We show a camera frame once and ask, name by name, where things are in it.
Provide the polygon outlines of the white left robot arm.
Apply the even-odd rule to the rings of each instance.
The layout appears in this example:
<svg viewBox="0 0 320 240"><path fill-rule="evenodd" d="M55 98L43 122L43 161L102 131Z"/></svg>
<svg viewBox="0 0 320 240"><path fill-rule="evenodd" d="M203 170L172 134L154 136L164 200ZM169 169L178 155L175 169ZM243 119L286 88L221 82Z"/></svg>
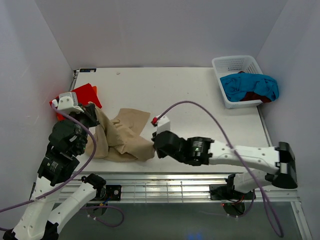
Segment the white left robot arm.
<svg viewBox="0 0 320 240"><path fill-rule="evenodd" d="M87 202L102 195L106 181L92 173L81 178L77 190L58 208L54 208L62 188L79 171L77 156L84 154L91 127L98 125L95 105L78 105L72 109L53 108L64 116L54 124L48 137L45 156L37 171L35 188L18 224L3 234L5 240L56 240L66 223Z"/></svg>

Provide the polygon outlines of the beige t shirt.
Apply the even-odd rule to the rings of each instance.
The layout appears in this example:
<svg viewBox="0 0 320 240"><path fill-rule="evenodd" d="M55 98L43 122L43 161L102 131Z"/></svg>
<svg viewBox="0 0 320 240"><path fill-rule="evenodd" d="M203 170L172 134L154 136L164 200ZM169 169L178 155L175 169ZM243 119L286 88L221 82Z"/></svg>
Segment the beige t shirt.
<svg viewBox="0 0 320 240"><path fill-rule="evenodd" d="M150 113L133 109L121 108L118 115L109 119L98 107L95 107L98 125L94 130L96 141L95 159L112 162L145 162L155 156L151 140L141 136Z"/></svg>

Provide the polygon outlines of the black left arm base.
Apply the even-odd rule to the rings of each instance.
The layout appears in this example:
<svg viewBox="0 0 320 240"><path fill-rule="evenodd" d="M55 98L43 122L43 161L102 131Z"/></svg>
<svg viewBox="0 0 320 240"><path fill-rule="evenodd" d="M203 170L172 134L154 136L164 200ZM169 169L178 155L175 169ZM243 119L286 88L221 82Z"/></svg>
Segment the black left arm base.
<svg viewBox="0 0 320 240"><path fill-rule="evenodd" d="M122 194L121 185L106 185L102 188L99 194L96 195L94 200L108 202L108 201L120 201Z"/></svg>

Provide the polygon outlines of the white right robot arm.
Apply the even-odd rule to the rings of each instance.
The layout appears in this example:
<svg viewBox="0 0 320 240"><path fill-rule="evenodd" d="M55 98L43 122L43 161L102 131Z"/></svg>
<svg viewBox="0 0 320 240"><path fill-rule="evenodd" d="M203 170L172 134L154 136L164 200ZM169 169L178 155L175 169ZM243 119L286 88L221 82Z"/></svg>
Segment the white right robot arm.
<svg viewBox="0 0 320 240"><path fill-rule="evenodd" d="M229 193L235 191L246 194L260 186L269 185L280 189L298 187L296 158L287 142L281 141L276 147L229 147L226 143L207 137L184 139L168 130L153 133L152 141L160 159L169 156L190 166L245 167L245 173L237 173L227 178Z"/></svg>

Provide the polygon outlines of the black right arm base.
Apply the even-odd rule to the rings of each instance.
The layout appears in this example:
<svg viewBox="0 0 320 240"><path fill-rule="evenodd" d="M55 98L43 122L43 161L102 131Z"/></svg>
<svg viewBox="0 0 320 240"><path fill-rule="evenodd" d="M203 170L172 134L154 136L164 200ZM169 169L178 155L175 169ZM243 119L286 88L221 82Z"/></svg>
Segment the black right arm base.
<svg viewBox="0 0 320 240"><path fill-rule="evenodd" d="M242 199L243 193L239 193L226 184L210 184L209 185L209 198L211 200L226 200L231 202L237 202Z"/></svg>

